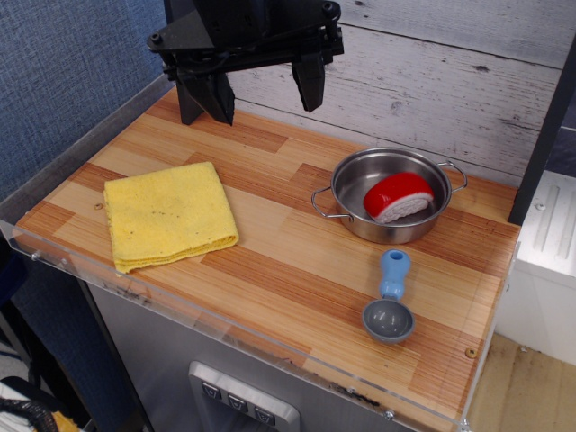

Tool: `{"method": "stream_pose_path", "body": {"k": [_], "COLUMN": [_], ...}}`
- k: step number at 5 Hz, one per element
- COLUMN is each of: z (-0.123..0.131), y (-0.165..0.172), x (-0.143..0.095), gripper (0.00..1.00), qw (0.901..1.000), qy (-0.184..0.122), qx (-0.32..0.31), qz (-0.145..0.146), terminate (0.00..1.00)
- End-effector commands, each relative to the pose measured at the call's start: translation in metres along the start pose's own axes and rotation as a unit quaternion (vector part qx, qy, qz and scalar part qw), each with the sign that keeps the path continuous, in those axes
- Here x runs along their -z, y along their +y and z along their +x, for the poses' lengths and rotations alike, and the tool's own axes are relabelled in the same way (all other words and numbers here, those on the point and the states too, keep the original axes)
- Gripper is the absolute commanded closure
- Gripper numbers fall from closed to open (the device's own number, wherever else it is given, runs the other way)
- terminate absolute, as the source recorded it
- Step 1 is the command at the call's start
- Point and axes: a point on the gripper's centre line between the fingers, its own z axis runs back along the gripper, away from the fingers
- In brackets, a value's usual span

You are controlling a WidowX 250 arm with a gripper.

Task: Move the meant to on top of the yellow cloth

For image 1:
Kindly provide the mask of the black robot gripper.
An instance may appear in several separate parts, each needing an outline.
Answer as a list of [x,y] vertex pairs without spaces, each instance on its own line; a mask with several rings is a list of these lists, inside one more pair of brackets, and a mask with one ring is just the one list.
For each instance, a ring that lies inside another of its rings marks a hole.
[[204,113],[232,125],[226,72],[292,62],[304,110],[322,105],[324,63],[344,53],[340,16],[334,1],[180,1],[147,44]]

